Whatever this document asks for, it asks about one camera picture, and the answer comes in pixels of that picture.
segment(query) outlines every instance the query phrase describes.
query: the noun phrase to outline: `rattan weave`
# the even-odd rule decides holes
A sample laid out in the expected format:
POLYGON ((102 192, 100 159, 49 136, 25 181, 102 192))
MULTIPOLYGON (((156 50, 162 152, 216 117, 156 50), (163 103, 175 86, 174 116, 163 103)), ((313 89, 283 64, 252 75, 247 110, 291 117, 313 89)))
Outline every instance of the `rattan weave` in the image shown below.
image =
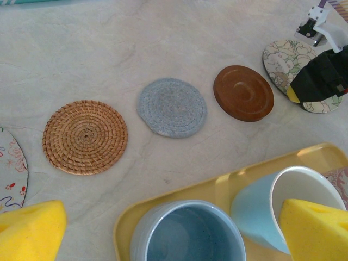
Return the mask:
POLYGON ((126 123, 115 109, 102 102, 78 101, 53 114, 42 146, 54 167, 75 175, 93 175, 113 166, 127 141, 126 123))

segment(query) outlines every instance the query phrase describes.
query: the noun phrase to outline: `round coaster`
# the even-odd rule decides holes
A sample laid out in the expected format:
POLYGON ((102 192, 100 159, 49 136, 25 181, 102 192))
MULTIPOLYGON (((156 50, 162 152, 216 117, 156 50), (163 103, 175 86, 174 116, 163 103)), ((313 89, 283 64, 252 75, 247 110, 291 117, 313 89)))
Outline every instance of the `round coaster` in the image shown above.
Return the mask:
MULTIPOLYGON (((305 43, 283 40, 268 45, 263 52, 263 63, 273 83, 285 95, 300 70, 316 57, 305 43)), ((338 108, 342 97, 332 96, 321 102, 304 102, 301 107, 311 113, 328 113, 338 108)))
POLYGON ((102 102, 79 101, 53 114, 42 146, 54 167, 75 175, 92 175, 113 166, 127 141, 126 123, 115 109, 102 102))
POLYGON ((256 71, 239 65, 223 69, 215 79, 214 95, 221 108, 241 121, 259 121, 273 108, 273 92, 256 71))
POLYGON ((17 141, 0 127, 0 214, 23 206, 28 167, 17 141))
POLYGON ((170 138, 195 134, 207 116, 200 92, 189 83, 171 78, 156 80, 145 87, 137 111, 151 130, 170 138))
POLYGON ((329 171, 324 176, 336 188, 348 209, 348 167, 329 171))

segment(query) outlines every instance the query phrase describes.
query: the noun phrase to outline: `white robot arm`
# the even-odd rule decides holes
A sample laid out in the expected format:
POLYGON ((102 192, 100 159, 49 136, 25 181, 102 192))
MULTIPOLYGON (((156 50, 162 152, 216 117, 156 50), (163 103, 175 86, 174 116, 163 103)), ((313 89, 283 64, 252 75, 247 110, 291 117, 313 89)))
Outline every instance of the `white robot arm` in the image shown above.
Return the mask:
POLYGON ((317 7, 310 9, 307 22, 298 27, 295 37, 312 46, 323 45, 328 41, 333 51, 339 53, 348 45, 348 36, 341 28, 326 21, 330 11, 324 7, 326 2, 321 0, 317 7))

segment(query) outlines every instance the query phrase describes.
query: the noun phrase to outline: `brown wooden coaster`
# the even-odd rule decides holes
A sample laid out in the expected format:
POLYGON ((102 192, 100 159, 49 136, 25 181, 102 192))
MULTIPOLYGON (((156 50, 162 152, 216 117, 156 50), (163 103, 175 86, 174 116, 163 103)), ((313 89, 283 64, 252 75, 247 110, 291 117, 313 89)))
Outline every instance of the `brown wooden coaster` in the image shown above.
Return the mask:
POLYGON ((240 65, 226 67, 218 74, 214 95, 225 112, 241 121, 259 121, 274 105, 268 82, 256 71, 240 65))
POLYGON ((93 175, 113 166, 127 141, 126 123, 115 109, 102 102, 79 101, 53 114, 42 146, 54 167, 75 175, 93 175))

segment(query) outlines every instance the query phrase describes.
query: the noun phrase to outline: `tray rim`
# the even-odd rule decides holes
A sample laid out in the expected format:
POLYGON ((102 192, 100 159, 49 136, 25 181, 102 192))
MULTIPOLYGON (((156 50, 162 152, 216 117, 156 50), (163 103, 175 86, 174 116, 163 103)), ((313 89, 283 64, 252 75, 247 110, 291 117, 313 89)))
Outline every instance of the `tray rim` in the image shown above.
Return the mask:
POLYGON ((124 214, 128 211, 130 211, 132 208, 134 208, 135 206, 137 205, 140 205, 140 204, 143 204, 143 203, 146 203, 148 201, 151 201, 151 200, 155 200, 156 198, 160 198, 160 197, 164 197, 164 196, 167 196, 167 195, 170 195, 170 194, 173 194, 173 193, 177 193, 179 191, 182 191, 182 190, 185 190, 185 189, 188 189, 188 188, 191 188, 191 187, 195 187, 195 186, 198 186, 200 184, 203 184, 203 183, 206 183, 206 182, 210 182, 214 179, 217 179, 217 178, 220 178, 222 176, 225 176, 225 175, 231 175, 233 173, 238 173, 239 171, 241 170, 244 170, 244 169, 249 169, 249 168, 252 168, 252 167, 256 167, 258 165, 262 165, 262 164, 267 164, 268 162, 270 161, 274 161, 274 160, 277 160, 277 159, 280 159, 280 158, 284 158, 284 157, 287 157, 289 155, 292 155, 292 154, 295 154, 295 153, 299 153, 300 151, 302 150, 307 150, 307 149, 311 149, 311 148, 316 148, 316 150, 318 149, 322 149, 322 148, 325 148, 325 147, 331 147, 331 148, 334 148, 335 150, 339 151, 339 153, 341 153, 342 155, 345 156, 346 159, 348 159, 347 155, 344 153, 344 151, 339 148, 337 145, 333 144, 333 143, 330 143, 330 142, 322 142, 322 143, 319 143, 319 144, 316 144, 316 145, 313 145, 313 146, 309 146, 309 147, 305 147, 305 148, 302 148, 302 149, 299 149, 299 150, 296 150, 296 151, 292 151, 292 152, 289 152, 289 153, 286 153, 286 154, 283 154, 283 155, 280 155, 280 156, 277 156, 277 157, 274 157, 274 158, 271 158, 271 159, 267 159, 267 160, 263 160, 263 161, 260 161, 258 163, 254 163, 254 164, 251 164, 251 165, 248 165, 246 167, 241 167, 239 169, 236 169, 236 170, 232 170, 230 172, 227 172, 227 173, 224 173, 222 175, 218 175, 216 177, 212 177, 212 178, 208 178, 208 179, 205 179, 203 181, 200 181, 200 182, 196 182, 192 185, 187 185, 187 186, 184 186, 184 187, 181 187, 181 188, 178 188, 178 189, 175 189, 175 190, 171 190, 169 192, 165 192, 165 193, 162 193, 162 194, 159 194, 157 196, 153 196, 153 197, 149 197, 145 200, 141 200, 141 201, 138 201, 136 203, 133 203, 131 205, 129 205, 127 208, 125 208, 122 213, 118 216, 116 222, 115 222, 115 225, 114 225, 114 229, 113 229, 113 243, 114 243, 114 248, 115 248, 115 254, 116 254, 116 259, 118 261, 122 261, 121 260, 121 257, 119 255, 119 252, 118 252, 118 247, 117 247, 117 243, 116 243, 116 231, 117 231, 117 228, 119 226, 119 222, 121 221, 122 217, 124 216, 124 214))

